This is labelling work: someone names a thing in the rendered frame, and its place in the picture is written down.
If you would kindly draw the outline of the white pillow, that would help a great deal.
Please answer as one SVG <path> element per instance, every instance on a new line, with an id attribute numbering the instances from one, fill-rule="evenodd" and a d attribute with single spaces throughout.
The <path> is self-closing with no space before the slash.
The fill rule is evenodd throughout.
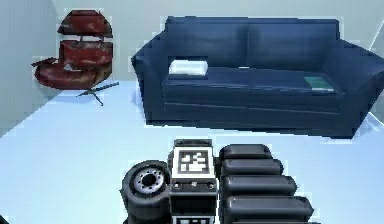
<path id="1" fill-rule="evenodd" d="M 170 74 L 204 76 L 208 70 L 206 61 L 174 60 L 169 66 Z"/>

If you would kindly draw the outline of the green book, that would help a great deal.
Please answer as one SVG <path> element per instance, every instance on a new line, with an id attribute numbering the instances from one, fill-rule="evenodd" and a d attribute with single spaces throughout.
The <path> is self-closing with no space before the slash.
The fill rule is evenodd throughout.
<path id="1" fill-rule="evenodd" d="M 304 80 L 312 90 L 333 91 L 334 88 L 323 77 L 305 77 Z"/>

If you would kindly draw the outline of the red lounge chair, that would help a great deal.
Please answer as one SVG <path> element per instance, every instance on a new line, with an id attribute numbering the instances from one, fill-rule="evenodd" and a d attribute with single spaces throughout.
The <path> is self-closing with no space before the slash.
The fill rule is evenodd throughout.
<path id="1" fill-rule="evenodd" d="M 118 85 L 118 82 L 98 87 L 112 74 L 112 26 L 100 11 L 72 10 L 59 25 L 62 35 L 76 35 L 78 40 L 61 40 L 59 57 L 46 58 L 31 64 L 34 76 L 46 87 L 58 90 L 83 90 L 81 96 L 96 95 L 98 91 Z"/>

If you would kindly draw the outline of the dark blue sofa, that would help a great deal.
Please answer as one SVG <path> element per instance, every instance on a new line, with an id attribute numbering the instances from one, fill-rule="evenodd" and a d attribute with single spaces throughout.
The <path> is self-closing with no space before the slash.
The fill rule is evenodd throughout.
<path id="1" fill-rule="evenodd" d="M 170 74 L 174 60 L 208 70 Z M 131 63 L 149 125 L 349 139 L 384 90 L 384 58 L 341 39 L 336 19 L 170 16 Z"/>

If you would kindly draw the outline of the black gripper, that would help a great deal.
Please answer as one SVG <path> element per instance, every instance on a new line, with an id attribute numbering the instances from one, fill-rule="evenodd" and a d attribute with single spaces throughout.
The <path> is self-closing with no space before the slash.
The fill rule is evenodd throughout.
<path id="1" fill-rule="evenodd" d="M 168 224 L 170 172 L 164 161 L 146 160 L 124 176 L 120 194 L 128 213 L 126 224 Z"/>

